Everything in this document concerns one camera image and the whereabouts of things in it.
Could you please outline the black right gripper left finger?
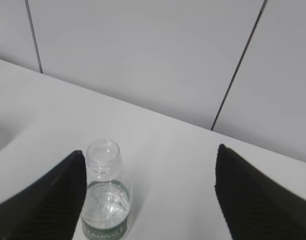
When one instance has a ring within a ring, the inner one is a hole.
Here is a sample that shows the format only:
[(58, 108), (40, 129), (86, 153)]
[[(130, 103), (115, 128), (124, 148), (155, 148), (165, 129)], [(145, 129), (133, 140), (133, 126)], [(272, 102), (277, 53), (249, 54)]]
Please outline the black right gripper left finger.
[(0, 240), (71, 240), (86, 196), (85, 158), (73, 151), (0, 203)]

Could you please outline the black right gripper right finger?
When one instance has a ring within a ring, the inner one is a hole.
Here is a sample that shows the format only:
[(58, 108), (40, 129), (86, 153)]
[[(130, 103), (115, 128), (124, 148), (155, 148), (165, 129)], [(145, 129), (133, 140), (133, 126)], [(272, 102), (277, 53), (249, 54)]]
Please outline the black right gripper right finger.
[(306, 240), (306, 200), (278, 184), (224, 144), (215, 192), (234, 240)]

